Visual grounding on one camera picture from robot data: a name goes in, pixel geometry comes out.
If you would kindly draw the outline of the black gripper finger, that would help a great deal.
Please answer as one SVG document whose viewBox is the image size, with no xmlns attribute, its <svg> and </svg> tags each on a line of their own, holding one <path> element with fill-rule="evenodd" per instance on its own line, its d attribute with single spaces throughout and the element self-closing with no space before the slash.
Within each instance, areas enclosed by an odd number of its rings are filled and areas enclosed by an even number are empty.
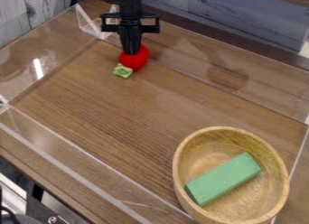
<svg viewBox="0 0 309 224">
<path fill-rule="evenodd" d="M 142 30 L 139 26 L 130 29 L 130 53 L 136 54 L 140 49 Z"/>
<path fill-rule="evenodd" d="M 130 54 L 130 29 L 120 26 L 118 30 L 123 51 Z"/>
</svg>

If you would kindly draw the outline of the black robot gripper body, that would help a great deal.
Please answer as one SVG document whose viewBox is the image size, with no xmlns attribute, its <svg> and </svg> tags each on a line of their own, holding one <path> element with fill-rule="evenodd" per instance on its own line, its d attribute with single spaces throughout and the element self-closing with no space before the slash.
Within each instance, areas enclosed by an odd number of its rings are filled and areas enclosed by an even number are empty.
<svg viewBox="0 0 309 224">
<path fill-rule="evenodd" d="M 101 31 L 124 33 L 159 33 L 159 16 L 146 13 L 142 9 L 142 0 L 118 0 L 118 11 L 104 13 Z"/>
</svg>

